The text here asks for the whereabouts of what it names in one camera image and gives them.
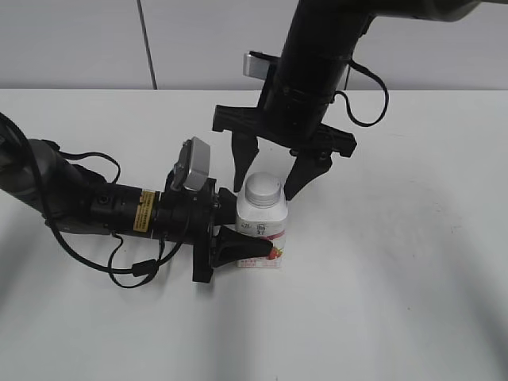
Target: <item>white wall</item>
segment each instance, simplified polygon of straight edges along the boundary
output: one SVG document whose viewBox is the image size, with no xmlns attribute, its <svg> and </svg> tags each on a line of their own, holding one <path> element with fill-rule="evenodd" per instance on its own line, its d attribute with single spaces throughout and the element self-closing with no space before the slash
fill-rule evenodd
<svg viewBox="0 0 508 381">
<path fill-rule="evenodd" d="M 255 89 L 248 50 L 279 55 L 298 0 L 144 0 L 162 88 Z M 356 59 L 392 89 L 508 89 L 508 6 L 482 4 L 457 23 L 380 17 Z M 353 75 L 350 88 L 377 88 Z"/>
<path fill-rule="evenodd" d="M 0 87 L 151 86 L 135 1 L 1 0 Z"/>
<path fill-rule="evenodd" d="M 256 89 L 243 53 L 279 55 L 298 0 L 142 2 L 159 88 Z M 378 18 L 356 59 L 392 89 L 508 89 L 506 36 L 494 4 L 452 24 Z M 2 0 L 0 48 L 0 87 L 151 87 L 136 0 Z"/>
</svg>

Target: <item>white bottle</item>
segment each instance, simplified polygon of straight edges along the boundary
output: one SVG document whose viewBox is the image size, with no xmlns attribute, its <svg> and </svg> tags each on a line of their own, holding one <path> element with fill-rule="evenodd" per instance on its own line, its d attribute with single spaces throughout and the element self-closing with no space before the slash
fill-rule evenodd
<svg viewBox="0 0 508 381">
<path fill-rule="evenodd" d="M 239 260 L 238 267 L 280 267 L 286 242 L 287 202 L 281 182 L 269 173 L 250 175 L 237 199 L 237 232 L 266 237 L 269 257 Z"/>
</svg>

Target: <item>white table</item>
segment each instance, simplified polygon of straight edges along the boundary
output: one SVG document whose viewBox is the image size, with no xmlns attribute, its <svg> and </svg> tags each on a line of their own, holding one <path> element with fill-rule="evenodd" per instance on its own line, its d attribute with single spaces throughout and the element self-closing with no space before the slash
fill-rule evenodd
<svg viewBox="0 0 508 381">
<path fill-rule="evenodd" d="M 214 106 L 257 95 L 2 90 L 0 110 L 27 136 L 107 152 L 121 183 L 158 190 L 195 135 L 212 146 L 210 175 L 231 187 Z M 352 102 L 373 119 L 382 95 Z M 184 247 L 153 283 L 119 289 L 1 193 L 0 379 L 508 379 L 508 92 L 392 92 L 372 129 L 353 127 L 337 100 L 326 121 L 359 147 L 291 203 L 283 268 L 226 267 L 213 286 L 191 282 Z M 252 170 L 285 177 L 287 150 L 260 148 Z M 102 263 L 117 243 L 67 237 Z M 156 248 L 127 238 L 119 265 Z"/>
</svg>

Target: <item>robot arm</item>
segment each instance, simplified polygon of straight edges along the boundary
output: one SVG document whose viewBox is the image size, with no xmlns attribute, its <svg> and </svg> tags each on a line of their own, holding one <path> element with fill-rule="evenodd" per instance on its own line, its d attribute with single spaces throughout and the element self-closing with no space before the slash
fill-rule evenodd
<svg viewBox="0 0 508 381">
<path fill-rule="evenodd" d="M 70 155 L 51 141 L 27 140 L 0 114 L 0 189 L 41 212 L 69 255 L 108 273 L 116 284 L 121 285 L 114 277 L 117 274 L 144 277 L 137 285 L 146 284 L 184 243 L 194 246 L 193 280 L 202 283 L 210 282 L 216 267 L 270 254 L 270 241 L 222 226 L 235 223 L 236 197 L 225 188 L 216 193 L 216 180 L 208 177 L 210 146 L 198 138 L 183 144 L 163 192 L 116 184 L 118 176 L 108 183 L 66 160 L 88 156 L 109 158 L 98 152 Z M 218 235 L 214 235 L 215 226 L 221 226 Z M 117 269 L 111 266 L 115 252 L 108 266 L 96 264 L 75 252 L 60 232 L 152 238 L 160 242 L 161 250 L 158 259 Z M 165 241 L 177 244 L 163 256 Z"/>
<path fill-rule="evenodd" d="M 492 0 L 508 4 L 508 0 Z M 331 155 L 350 157 L 356 148 L 351 133 L 321 123 L 337 92 L 345 68 L 352 65 L 358 40 L 377 16 L 456 21 L 480 4 L 472 0 L 300 0 L 280 58 L 250 52 L 244 73 L 264 79 L 257 107 L 218 106 L 213 130 L 232 132 L 234 189 L 239 191 L 258 153 L 257 137 L 291 150 L 296 161 L 284 190 L 291 200 L 307 183 L 332 166 Z M 368 127 L 375 123 L 358 122 Z"/>
</svg>

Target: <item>white bottle cap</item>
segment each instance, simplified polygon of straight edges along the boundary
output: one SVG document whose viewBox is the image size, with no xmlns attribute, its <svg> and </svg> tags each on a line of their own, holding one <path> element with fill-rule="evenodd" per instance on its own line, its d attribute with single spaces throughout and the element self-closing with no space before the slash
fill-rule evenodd
<svg viewBox="0 0 508 381">
<path fill-rule="evenodd" d="M 280 180 L 266 172 L 250 175 L 245 183 L 245 197 L 255 205 L 268 207 L 280 199 Z"/>
</svg>

